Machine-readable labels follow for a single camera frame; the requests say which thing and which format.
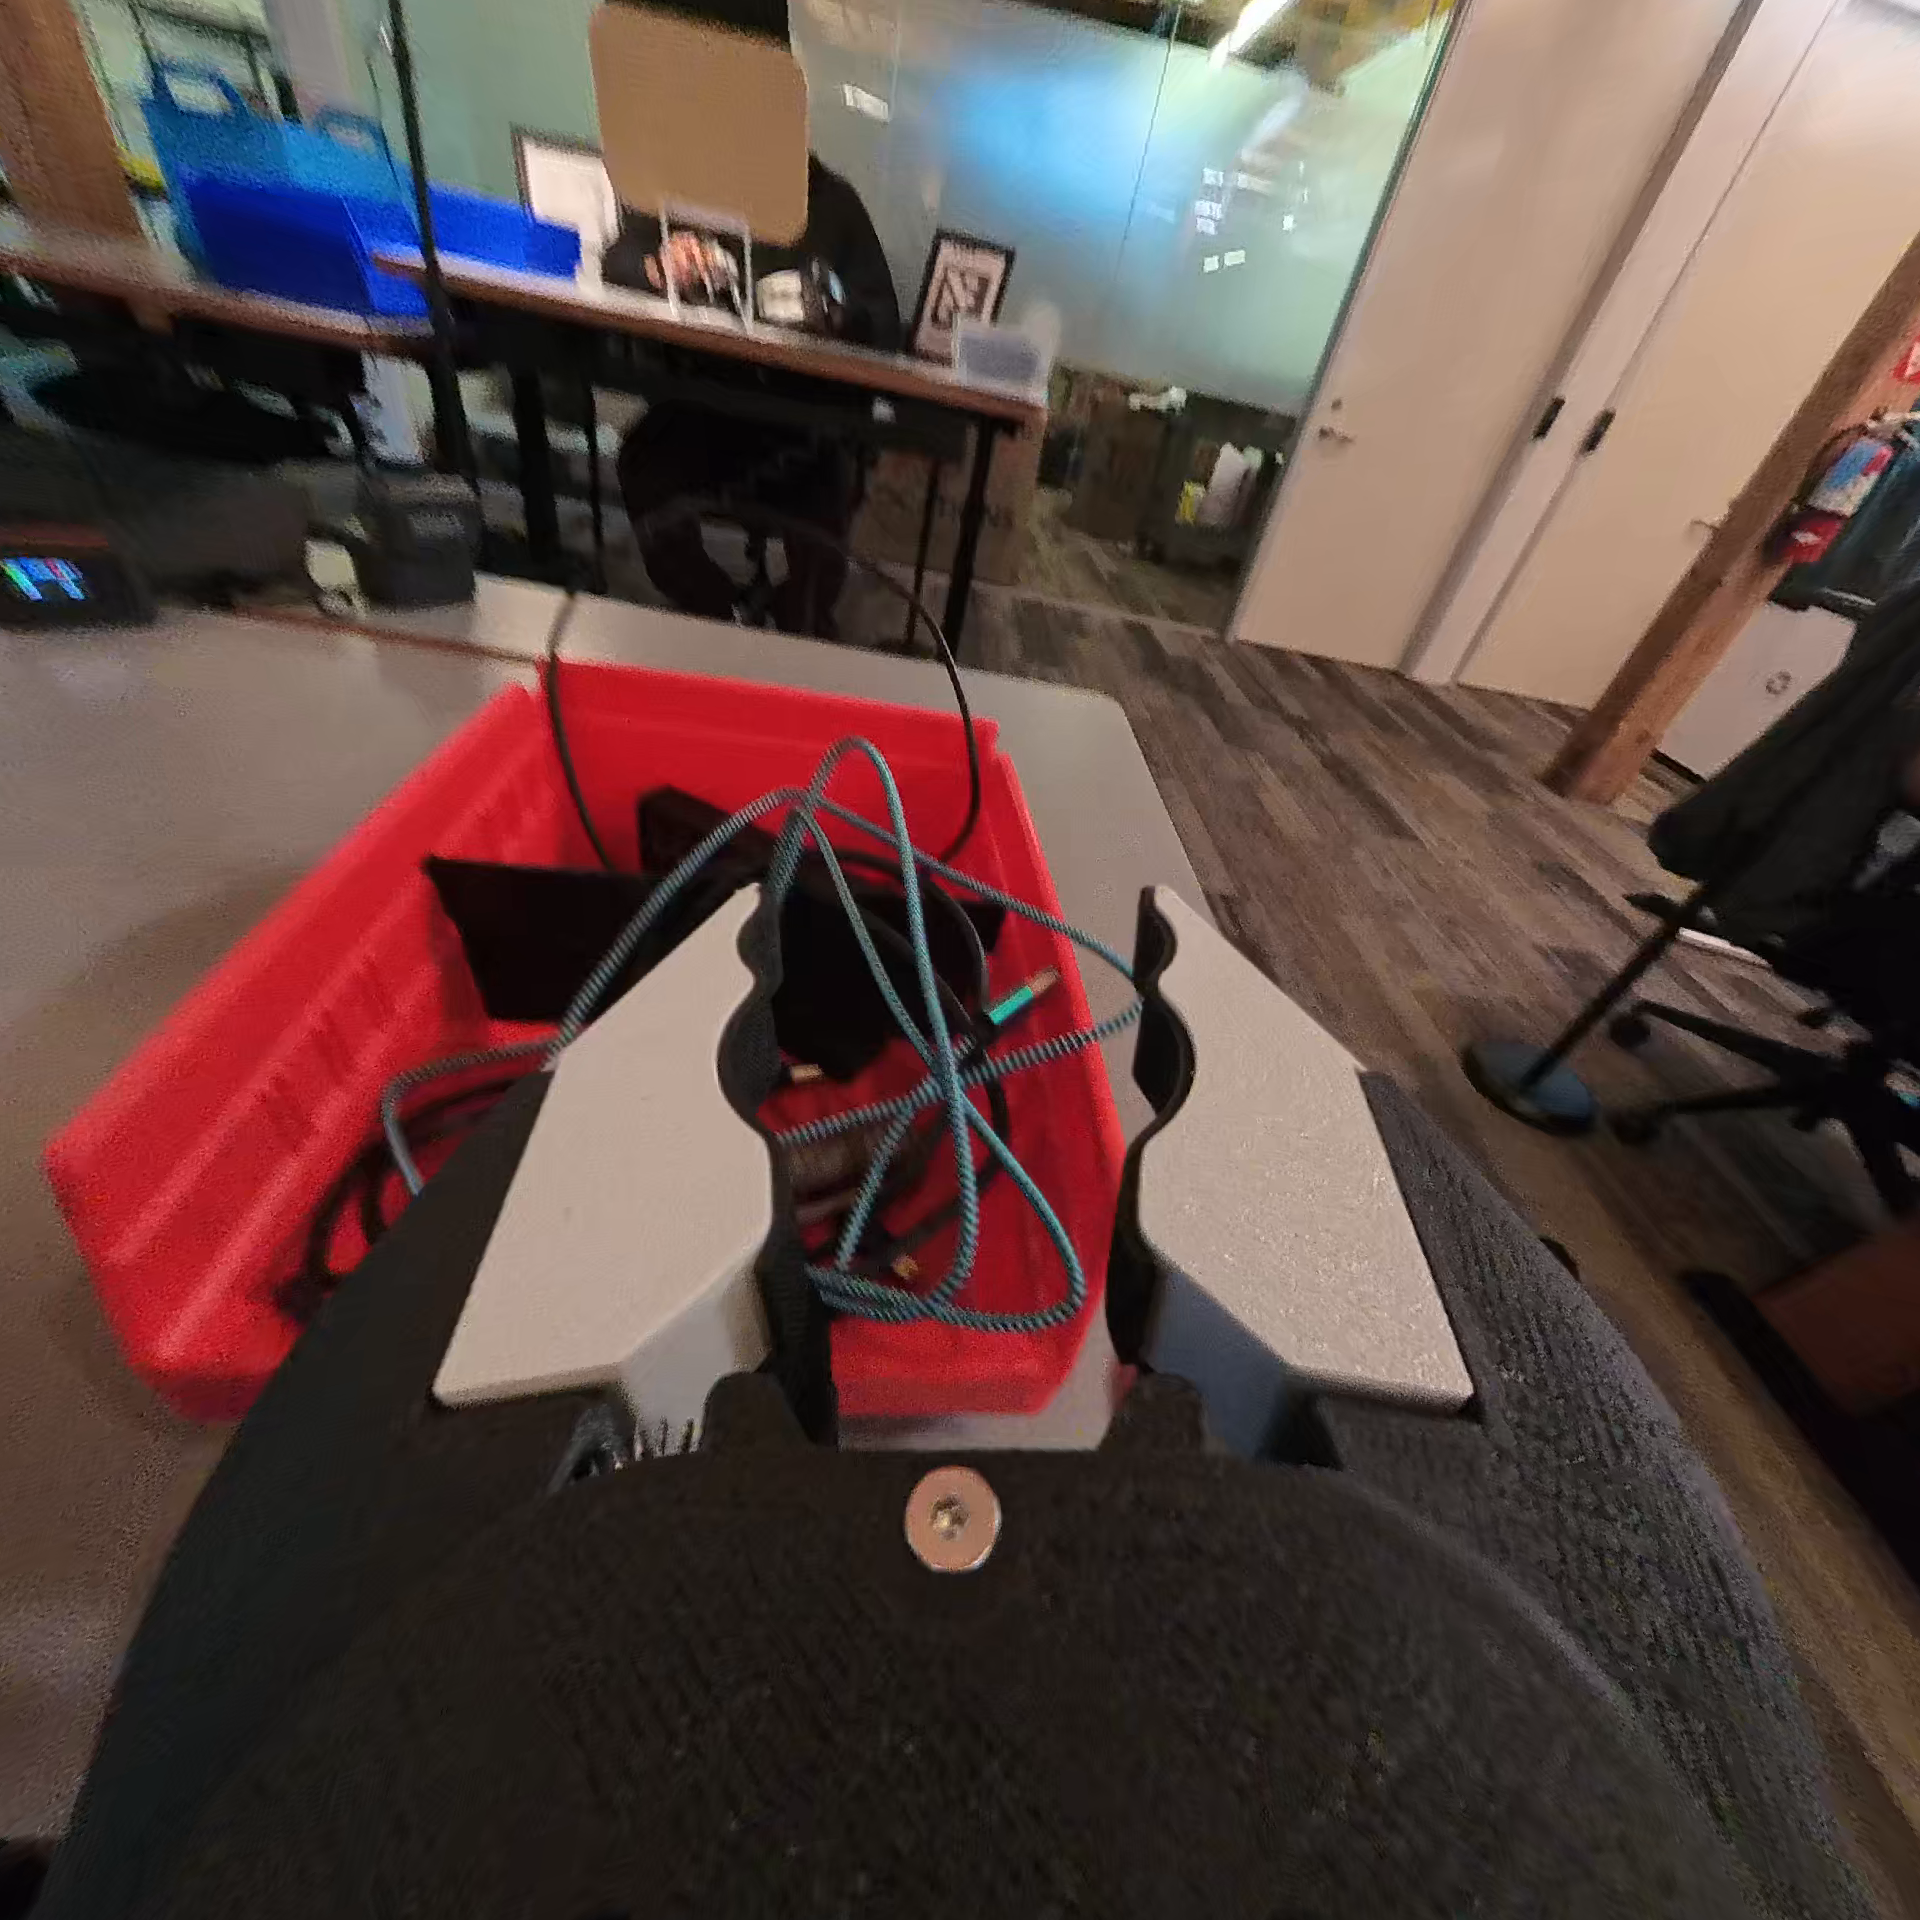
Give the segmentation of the clear sign holder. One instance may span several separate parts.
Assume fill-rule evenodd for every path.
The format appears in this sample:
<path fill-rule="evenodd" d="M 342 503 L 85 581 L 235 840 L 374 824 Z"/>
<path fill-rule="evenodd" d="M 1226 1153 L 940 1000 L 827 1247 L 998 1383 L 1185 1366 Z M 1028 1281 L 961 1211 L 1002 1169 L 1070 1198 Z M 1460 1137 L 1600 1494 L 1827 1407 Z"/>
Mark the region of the clear sign holder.
<path fill-rule="evenodd" d="M 659 209 L 657 261 L 662 300 L 675 319 L 692 318 L 733 329 L 755 325 L 753 230 L 746 220 L 665 198 Z"/>

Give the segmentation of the dark blue plastic bin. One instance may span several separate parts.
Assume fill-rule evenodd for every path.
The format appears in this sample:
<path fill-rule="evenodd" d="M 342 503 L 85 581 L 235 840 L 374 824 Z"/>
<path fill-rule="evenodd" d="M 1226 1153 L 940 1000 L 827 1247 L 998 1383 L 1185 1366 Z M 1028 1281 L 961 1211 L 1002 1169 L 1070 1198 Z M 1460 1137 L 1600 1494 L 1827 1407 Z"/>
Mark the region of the dark blue plastic bin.
<path fill-rule="evenodd" d="M 230 289 L 378 323 L 428 318 L 422 288 L 378 263 L 418 252 L 412 200 L 206 171 L 182 171 L 178 198 L 203 275 Z M 432 183 L 429 208 L 446 255 L 561 279 L 579 271 L 580 235 L 516 204 Z"/>

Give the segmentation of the wooden post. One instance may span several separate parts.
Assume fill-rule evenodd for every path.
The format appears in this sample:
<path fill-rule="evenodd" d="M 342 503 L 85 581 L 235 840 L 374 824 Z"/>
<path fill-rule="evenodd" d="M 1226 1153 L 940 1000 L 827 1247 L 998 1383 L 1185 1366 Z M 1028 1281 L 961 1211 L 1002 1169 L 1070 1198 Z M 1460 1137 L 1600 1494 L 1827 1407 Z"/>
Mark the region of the wooden post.
<path fill-rule="evenodd" d="M 1787 556 L 1777 534 L 1802 488 L 1849 433 L 1881 423 L 1897 400 L 1915 392 L 1915 377 L 1904 374 L 1915 329 L 1917 244 L 1909 243 L 1718 529 L 1542 769 L 1554 796 L 1610 806 L 1638 780 L 1674 719 L 1785 575 Z"/>

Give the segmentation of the red plastic bin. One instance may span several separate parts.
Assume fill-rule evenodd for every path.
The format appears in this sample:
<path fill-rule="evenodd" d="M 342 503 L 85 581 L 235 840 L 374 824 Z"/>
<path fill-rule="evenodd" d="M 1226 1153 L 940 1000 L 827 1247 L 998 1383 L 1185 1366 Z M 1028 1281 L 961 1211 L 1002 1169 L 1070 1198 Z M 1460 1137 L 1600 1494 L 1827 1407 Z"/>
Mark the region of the red plastic bin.
<path fill-rule="evenodd" d="M 669 783 L 733 812 L 804 783 L 841 735 L 869 737 L 890 761 L 916 846 L 940 852 L 968 812 L 969 776 L 950 701 L 936 711 L 932 699 L 562 668 L 584 791 L 628 867 L 643 792 Z M 1066 917 L 994 719 L 976 719 L 976 742 L 982 808 L 958 869 Z M 116 1345 L 194 1421 L 242 1417 L 296 1345 L 282 1296 L 330 1190 L 374 1136 L 385 1085 L 449 1053 L 531 1039 L 558 1020 L 485 1013 L 425 872 L 429 856 L 588 861 L 545 701 L 509 683 L 402 765 L 390 796 L 203 973 L 43 1152 Z M 1005 1101 L 1011 1144 L 1073 1238 L 1091 1304 L 1058 1318 L 1058 1249 L 1020 1190 L 996 1180 L 958 1301 L 1045 1324 L 1012 1334 L 841 1318 L 833 1375 L 849 1417 L 1035 1413 L 1068 1380 L 1104 1291 L 1121 1118 L 1092 1047 L 1022 1072 Z"/>

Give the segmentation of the white double door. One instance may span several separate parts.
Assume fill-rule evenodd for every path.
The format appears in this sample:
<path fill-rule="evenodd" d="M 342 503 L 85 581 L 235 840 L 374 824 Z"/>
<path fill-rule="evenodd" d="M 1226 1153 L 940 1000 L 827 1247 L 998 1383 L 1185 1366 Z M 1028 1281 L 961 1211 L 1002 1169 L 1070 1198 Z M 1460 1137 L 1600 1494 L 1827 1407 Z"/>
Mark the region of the white double door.
<path fill-rule="evenodd" d="M 1592 708 L 1915 238 L 1915 4 L 1453 4 L 1222 630 Z"/>

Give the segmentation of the white framed picture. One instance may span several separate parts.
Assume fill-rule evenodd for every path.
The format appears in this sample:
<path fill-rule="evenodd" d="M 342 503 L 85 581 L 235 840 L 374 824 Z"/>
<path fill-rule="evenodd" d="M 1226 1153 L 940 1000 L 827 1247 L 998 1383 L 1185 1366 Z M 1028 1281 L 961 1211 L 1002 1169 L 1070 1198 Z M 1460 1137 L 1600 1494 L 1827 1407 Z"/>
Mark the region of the white framed picture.
<path fill-rule="evenodd" d="M 580 239 L 579 276 L 600 280 L 617 239 L 620 204 L 600 147 L 536 127 L 512 127 L 520 198 L 541 224 L 571 228 Z"/>

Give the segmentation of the black tripod pole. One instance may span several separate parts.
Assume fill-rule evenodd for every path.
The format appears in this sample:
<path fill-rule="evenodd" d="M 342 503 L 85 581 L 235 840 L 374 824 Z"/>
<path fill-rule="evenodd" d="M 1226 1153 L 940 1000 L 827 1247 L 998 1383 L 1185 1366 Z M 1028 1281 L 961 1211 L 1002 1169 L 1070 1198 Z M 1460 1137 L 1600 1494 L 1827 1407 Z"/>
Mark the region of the black tripod pole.
<path fill-rule="evenodd" d="M 478 465 L 473 456 L 473 441 L 459 377 L 459 342 L 454 331 L 458 326 L 451 313 L 449 288 L 442 269 L 432 181 L 425 163 L 425 139 L 410 17 L 405 3 L 386 3 L 385 8 L 386 35 L 390 44 L 390 64 L 401 99 L 402 143 L 416 204 L 420 288 L 429 326 L 425 377 L 434 416 L 434 443 L 438 452 L 438 465 L 446 472 L 458 476 L 467 485 L 467 488 L 473 495 L 478 495 Z"/>

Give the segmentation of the light blue plastic bin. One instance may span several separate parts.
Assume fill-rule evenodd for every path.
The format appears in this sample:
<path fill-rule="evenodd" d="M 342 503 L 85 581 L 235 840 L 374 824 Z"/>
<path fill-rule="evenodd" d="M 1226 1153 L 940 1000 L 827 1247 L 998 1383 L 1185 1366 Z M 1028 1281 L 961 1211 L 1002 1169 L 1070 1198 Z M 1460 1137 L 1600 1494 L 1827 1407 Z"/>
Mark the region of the light blue plastic bin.
<path fill-rule="evenodd" d="M 229 184 L 308 187 L 363 200 L 401 200 L 402 179 L 378 118 L 324 104 L 312 121 L 256 109 L 208 64 L 157 59 L 142 103 L 176 225 L 193 225 L 187 189 Z"/>

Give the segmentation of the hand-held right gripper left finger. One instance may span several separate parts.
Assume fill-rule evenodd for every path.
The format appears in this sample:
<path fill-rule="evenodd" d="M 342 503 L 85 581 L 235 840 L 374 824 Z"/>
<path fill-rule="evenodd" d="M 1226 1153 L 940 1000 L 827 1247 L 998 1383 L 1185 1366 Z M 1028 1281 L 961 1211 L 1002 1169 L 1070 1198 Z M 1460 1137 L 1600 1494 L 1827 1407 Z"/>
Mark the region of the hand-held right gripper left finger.
<path fill-rule="evenodd" d="M 635 1433 L 704 1425 L 728 1375 L 769 1373 L 835 1443 L 829 1317 L 789 1164 L 764 1123 L 782 1049 L 782 909 L 718 905 L 545 1073 L 434 1379 L 446 1407 L 610 1395 Z"/>

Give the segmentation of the black picture frame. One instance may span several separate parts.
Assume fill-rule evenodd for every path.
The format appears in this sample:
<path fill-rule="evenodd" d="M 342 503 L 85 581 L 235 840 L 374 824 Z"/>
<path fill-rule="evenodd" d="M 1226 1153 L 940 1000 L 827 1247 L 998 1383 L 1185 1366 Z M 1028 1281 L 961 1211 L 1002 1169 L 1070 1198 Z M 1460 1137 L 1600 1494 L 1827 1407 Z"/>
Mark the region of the black picture frame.
<path fill-rule="evenodd" d="M 1012 247 L 972 230 L 938 228 L 906 333 L 907 349 L 922 360 L 950 365 L 963 323 L 998 323 L 1016 263 Z"/>

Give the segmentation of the red fire extinguisher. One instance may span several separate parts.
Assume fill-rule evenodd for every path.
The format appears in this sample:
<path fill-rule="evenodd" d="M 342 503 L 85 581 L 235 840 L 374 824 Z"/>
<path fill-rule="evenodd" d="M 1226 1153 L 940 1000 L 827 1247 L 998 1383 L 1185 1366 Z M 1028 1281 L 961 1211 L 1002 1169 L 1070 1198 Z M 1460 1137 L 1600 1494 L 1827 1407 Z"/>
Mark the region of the red fire extinguisher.
<path fill-rule="evenodd" d="M 1856 512 L 1856 468 L 1873 465 L 1876 438 L 1856 424 L 1827 441 L 1777 523 L 1769 556 L 1785 566 L 1821 560 Z"/>

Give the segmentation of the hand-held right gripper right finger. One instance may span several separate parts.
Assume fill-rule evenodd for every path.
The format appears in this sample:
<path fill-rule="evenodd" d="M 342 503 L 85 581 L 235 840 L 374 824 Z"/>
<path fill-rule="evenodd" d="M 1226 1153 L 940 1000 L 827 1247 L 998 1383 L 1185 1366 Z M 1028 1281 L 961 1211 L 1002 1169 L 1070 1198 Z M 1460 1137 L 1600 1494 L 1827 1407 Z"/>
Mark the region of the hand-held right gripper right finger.
<path fill-rule="evenodd" d="M 1326 1401 L 1453 1420 L 1469 1366 L 1358 1059 L 1166 885 L 1144 886 L 1108 1334 L 1232 1456 Z"/>

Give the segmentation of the wooden desk black legs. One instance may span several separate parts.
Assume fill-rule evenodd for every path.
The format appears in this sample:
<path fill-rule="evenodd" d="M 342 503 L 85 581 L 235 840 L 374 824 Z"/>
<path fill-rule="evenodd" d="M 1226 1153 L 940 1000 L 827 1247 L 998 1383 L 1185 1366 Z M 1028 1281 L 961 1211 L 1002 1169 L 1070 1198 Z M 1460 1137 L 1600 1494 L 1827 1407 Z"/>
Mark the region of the wooden desk black legs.
<path fill-rule="evenodd" d="M 585 396 L 684 400 L 869 448 L 909 451 L 929 463 L 929 501 L 940 494 L 940 476 L 961 468 L 965 488 L 942 628 L 953 652 L 972 657 L 969 613 L 994 451 L 1002 441 L 1037 436 L 1042 392 L 980 387 L 914 356 L 782 326 L 730 325 L 635 289 L 505 269 L 467 255 L 438 253 L 436 275 L 410 249 L 378 253 L 374 263 L 442 293 L 458 360 L 500 369 L 509 379 L 523 534 L 509 551 L 508 572 L 547 584 L 584 577 L 561 536 L 547 379 Z"/>

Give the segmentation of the black office chair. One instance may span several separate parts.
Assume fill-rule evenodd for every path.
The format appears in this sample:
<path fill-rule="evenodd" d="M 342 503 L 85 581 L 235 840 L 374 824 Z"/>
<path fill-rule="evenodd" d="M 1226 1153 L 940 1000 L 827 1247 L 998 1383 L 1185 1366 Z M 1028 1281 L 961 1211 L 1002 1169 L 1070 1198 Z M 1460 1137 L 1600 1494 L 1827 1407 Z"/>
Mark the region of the black office chair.
<path fill-rule="evenodd" d="M 1915 1211 L 1915 846 L 1881 851 L 1893 824 L 1915 828 L 1915 744 L 1917 583 L 1907 577 L 1856 623 L 1827 678 L 1649 829 L 1660 864 L 1700 885 L 1710 931 L 1856 1037 L 1821 1051 L 1638 998 L 1608 1024 L 1610 1043 L 1636 1049 L 1667 1024 L 1768 1080 L 1620 1111 L 1620 1141 L 1721 1112 L 1784 1112 L 1802 1131 L 1834 1123 L 1883 1206 Z"/>

